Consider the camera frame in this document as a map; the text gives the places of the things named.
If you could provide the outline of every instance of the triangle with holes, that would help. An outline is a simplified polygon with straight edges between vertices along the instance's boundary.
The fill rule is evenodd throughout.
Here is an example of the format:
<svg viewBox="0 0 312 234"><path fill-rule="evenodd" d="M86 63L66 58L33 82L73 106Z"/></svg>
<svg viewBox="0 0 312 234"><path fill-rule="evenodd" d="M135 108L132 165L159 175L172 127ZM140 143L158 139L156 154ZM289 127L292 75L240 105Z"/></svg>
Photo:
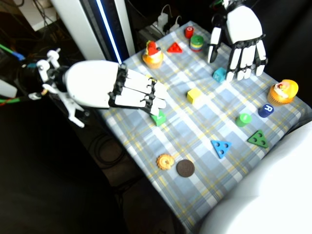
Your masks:
<svg viewBox="0 0 312 234"><path fill-rule="evenodd" d="M220 140L212 140L211 143L214 146L214 149L218 154L219 158L223 158L229 151L230 146L232 145L232 143L230 142Z"/></svg>
<svg viewBox="0 0 312 234"><path fill-rule="evenodd" d="M264 137L262 130L258 130L255 134L253 134L248 140L249 143L261 146L263 148L268 148L269 145L267 140Z"/></svg>
<svg viewBox="0 0 312 234"><path fill-rule="evenodd" d="M175 42L173 43L169 49L167 50L167 52L170 52L170 53L182 53L183 50L181 49L181 47Z"/></svg>

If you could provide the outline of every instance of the table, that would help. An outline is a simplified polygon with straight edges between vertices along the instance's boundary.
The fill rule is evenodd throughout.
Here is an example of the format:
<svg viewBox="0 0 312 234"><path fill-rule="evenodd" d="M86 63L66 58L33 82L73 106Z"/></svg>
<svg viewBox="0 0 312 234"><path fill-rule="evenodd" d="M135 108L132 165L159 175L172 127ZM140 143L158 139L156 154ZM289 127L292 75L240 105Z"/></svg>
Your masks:
<svg viewBox="0 0 312 234"><path fill-rule="evenodd" d="M141 59L143 52L125 60L130 69L149 74L169 87L170 97L163 110L166 123L156 127L142 110L111 108L100 112L187 231L194 232L208 211L291 128L311 119L312 110L296 97L293 103L276 107L268 118L261 118L257 109L267 103L268 89L276 81L263 74L219 84L212 74L219 67L227 67L231 49L223 44L216 61L207 64L208 47L204 46L199 53L191 51L184 37L187 26L194 27L195 34L203 36L205 44L210 41L210 33L190 21L157 41L164 52L161 68L149 69ZM182 48L182 54L166 52L174 42ZM199 109L186 100L186 93L194 87L207 95L205 105ZM241 113L253 118L243 128L235 124ZM247 142L259 129L269 142L268 149ZM232 143L223 159L217 156L211 140ZM157 157L164 153L175 159L175 165L168 171L160 170L156 164ZM175 166L182 159L195 165L195 173L189 178L179 176L176 171Z"/></svg>

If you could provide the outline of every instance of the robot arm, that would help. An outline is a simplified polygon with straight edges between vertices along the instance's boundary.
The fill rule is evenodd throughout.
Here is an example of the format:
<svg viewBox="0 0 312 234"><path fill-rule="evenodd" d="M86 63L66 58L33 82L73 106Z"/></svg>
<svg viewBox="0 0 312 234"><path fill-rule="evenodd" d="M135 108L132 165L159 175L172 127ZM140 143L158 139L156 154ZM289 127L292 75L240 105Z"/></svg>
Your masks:
<svg viewBox="0 0 312 234"><path fill-rule="evenodd" d="M227 81L232 81L235 74L238 80L249 78L254 62L255 73L259 76L267 64L260 21L254 12L242 2L242 0L223 0L227 16L214 22L215 28L209 45L207 62L211 63L217 56L221 32L222 30L226 32L228 41L232 45Z"/></svg>
<svg viewBox="0 0 312 234"><path fill-rule="evenodd" d="M89 60L64 69L55 63L57 59L58 51L50 51L47 60L37 62L42 86L59 96L68 110L68 118L79 127L84 124L75 117L75 112L84 111L83 107L135 108L156 116L159 109L166 107L165 86L127 69L124 64Z"/></svg>

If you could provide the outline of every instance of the cupcake with orange frosting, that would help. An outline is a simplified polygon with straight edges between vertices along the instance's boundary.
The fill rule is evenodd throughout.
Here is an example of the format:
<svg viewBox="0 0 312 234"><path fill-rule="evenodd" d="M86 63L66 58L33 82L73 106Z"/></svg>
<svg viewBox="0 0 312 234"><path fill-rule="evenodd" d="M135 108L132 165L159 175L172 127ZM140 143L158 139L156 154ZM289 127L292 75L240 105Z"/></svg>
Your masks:
<svg viewBox="0 0 312 234"><path fill-rule="evenodd" d="M274 106L291 103L298 93L298 89L298 84L295 81L284 79L270 88L268 101Z"/></svg>
<svg viewBox="0 0 312 234"><path fill-rule="evenodd" d="M149 68L156 69L161 66L164 54L161 49L157 47L154 41L148 41L146 43L145 53L142 55L143 61Z"/></svg>

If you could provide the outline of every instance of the blue led light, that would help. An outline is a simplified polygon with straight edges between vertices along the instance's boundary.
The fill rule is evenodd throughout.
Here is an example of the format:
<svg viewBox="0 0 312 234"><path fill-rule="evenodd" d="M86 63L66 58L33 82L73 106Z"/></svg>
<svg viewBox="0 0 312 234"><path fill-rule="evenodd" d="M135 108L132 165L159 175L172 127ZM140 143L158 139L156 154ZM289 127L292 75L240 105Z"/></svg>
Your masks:
<svg viewBox="0 0 312 234"><path fill-rule="evenodd" d="M103 6L102 6L102 3L101 3L100 0L97 0L97 6L99 8L99 12L101 13L103 22L105 24L105 27L106 27L106 30L107 30L107 33L108 33L108 36L109 36L109 39L111 40L113 49L115 51L117 60L118 60L119 64L121 64L121 59L120 59L120 56L119 56L119 53L118 53L118 49L116 47L116 44L115 44L115 41L114 41L114 38L113 38L113 34L112 34L112 31L111 31L111 28L109 27L109 24L108 24L108 21L107 21L107 18L106 18L106 15L105 15L105 12L104 12L104 9L103 9Z"/></svg>

